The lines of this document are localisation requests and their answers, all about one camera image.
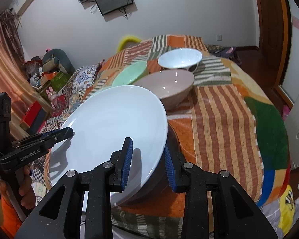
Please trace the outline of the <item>orange sleeve forearm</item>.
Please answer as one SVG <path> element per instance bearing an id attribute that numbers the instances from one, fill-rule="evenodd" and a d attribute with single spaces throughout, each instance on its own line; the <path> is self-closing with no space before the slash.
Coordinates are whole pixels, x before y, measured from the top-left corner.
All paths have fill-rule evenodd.
<path id="1" fill-rule="evenodd" d="M 3 196 L 1 197 L 1 207 L 3 213 L 3 224 L 1 229 L 9 238 L 14 238 L 18 229 L 22 225 L 22 222 L 20 221 L 13 206 L 7 203 Z"/>

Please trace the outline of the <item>person's left hand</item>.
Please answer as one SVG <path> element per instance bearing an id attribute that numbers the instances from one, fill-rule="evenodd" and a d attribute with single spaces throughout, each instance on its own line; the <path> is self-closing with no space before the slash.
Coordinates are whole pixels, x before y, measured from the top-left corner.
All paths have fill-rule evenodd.
<path id="1" fill-rule="evenodd" d="M 26 165 L 23 168 L 24 180 L 19 188 L 19 195 L 22 197 L 21 205 L 26 209 L 33 209 L 35 207 L 36 196 L 32 188 L 32 179 L 30 177 L 30 166 Z M 7 184 L 4 180 L 0 179 L 0 193 L 5 202 L 12 206 L 9 199 L 9 193 L 7 191 Z"/>

